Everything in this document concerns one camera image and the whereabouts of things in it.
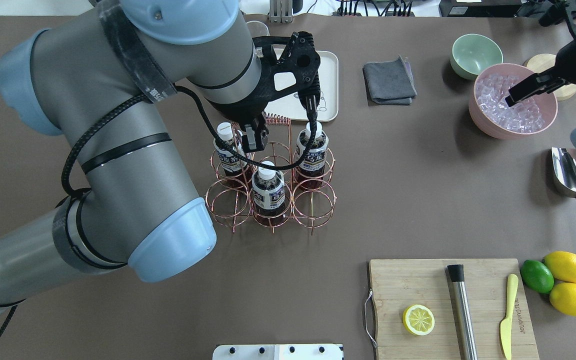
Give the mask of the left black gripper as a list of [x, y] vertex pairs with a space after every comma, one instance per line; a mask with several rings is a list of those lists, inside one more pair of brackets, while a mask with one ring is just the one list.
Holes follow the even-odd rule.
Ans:
[[247, 98], [231, 104], [220, 104], [213, 100], [208, 102], [226, 119], [236, 122], [245, 131], [241, 134], [241, 146], [245, 153], [265, 150], [270, 133], [266, 121], [263, 120], [263, 111], [270, 102], [262, 96], [247, 96]]

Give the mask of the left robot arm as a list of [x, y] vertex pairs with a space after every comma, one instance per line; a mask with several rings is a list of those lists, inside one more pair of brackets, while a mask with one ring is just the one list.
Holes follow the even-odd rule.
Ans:
[[101, 0], [0, 59], [0, 93], [23, 123], [71, 146], [90, 190], [0, 237], [0, 315], [28, 297], [128, 265], [166, 280], [217, 243], [156, 103], [188, 79], [224, 111], [258, 86], [262, 66], [237, 0]]

